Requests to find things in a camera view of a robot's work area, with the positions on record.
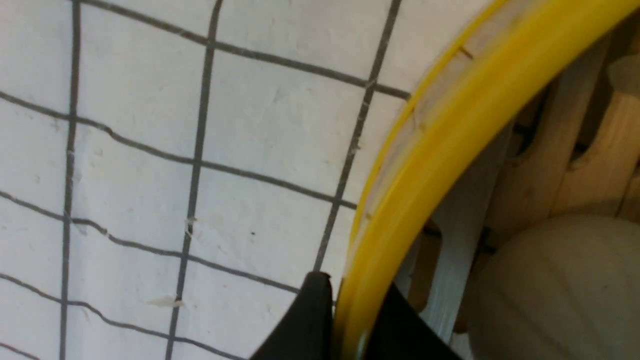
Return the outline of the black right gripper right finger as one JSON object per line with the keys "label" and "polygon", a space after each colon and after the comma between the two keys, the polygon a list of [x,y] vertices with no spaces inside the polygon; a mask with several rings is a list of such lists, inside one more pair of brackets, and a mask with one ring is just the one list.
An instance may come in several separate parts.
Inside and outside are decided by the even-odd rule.
{"label": "black right gripper right finger", "polygon": [[365,360],[460,360],[453,349],[420,319],[395,284],[384,298]]}

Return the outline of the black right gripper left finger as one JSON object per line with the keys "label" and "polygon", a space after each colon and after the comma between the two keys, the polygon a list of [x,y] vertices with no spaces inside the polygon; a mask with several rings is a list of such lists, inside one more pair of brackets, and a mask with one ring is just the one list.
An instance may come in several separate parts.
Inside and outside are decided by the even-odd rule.
{"label": "black right gripper left finger", "polygon": [[333,289],[329,274],[308,272],[287,312],[252,360],[329,360]]}

